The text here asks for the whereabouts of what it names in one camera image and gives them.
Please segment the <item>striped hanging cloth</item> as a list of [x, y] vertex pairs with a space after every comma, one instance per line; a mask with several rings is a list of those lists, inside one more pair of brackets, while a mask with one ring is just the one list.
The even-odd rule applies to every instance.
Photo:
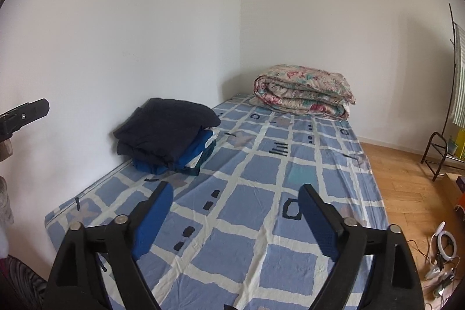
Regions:
[[452, 122], [458, 128], [465, 125], [465, 51], [464, 29], [455, 24], [455, 76]]

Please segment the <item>yellow box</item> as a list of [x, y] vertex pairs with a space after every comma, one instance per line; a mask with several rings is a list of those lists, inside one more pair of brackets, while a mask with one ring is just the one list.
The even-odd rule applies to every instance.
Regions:
[[448, 140], [448, 153], [454, 157], [459, 158], [460, 160], [464, 159], [464, 149], [465, 149], [465, 131], [464, 129], [459, 129], [457, 135], [453, 139], [452, 137]]

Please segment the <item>blue checked bed sheet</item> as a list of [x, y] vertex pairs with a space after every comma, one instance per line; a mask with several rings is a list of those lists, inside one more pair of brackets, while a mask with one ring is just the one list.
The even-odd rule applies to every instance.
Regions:
[[217, 144], [196, 176], [120, 167], [45, 218], [54, 246], [70, 223], [109, 223], [161, 181], [174, 203], [138, 262], [163, 309], [307, 309], [332, 268], [297, 195], [309, 184], [345, 217], [385, 229], [370, 163], [349, 122], [280, 114], [238, 94], [216, 106]]

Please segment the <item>black metal rack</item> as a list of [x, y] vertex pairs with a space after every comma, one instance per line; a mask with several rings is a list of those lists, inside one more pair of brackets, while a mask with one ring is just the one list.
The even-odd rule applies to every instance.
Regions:
[[432, 174], [432, 181], [435, 182], [441, 175], [444, 168], [453, 168], [459, 171], [464, 171], [464, 159], [460, 160], [448, 153], [448, 140], [450, 137], [453, 139], [457, 135], [459, 129], [452, 122], [452, 105], [454, 96], [454, 76], [455, 76], [455, 22], [453, 15], [453, 7], [448, 4], [452, 27], [453, 39], [453, 82], [451, 85], [451, 93], [448, 100], [448, 107], [446, 112], [445, 121], [440, 131], [434, 131], [426, 144], [420, 164], [424, 164]]

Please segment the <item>blue folded garment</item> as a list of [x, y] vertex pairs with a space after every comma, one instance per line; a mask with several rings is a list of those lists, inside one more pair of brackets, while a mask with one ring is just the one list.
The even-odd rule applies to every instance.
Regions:
[[133, 166], [138, 171], [153, 175], [165, 174], [167, 171], [175, 171], [184, 175], [198, 175], [202, 164], [210, 157], [217, 145], [218, 132], [217, 128], [201, 130], [192, 144], [172, 164], [149, 164], [142, 160], [133, 159]]

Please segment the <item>floral folded quilt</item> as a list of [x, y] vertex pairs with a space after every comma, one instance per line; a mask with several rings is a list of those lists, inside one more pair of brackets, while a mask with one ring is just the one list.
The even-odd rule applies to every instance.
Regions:
[[352, 89], [340, 73], [293, 64], [276, 64], [253, 82], [253, 100], [277, 112], [321, 115], [347, 120], [356, 104]]

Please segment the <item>navy puffer jacket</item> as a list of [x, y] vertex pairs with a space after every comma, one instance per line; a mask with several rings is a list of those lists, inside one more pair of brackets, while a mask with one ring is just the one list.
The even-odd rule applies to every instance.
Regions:
[[214, 110], [205, 105], [151, 98], [114, 131], [116, 152], [146, 164], [169, 167], [200, 131], [216, 128], [220, 122]]

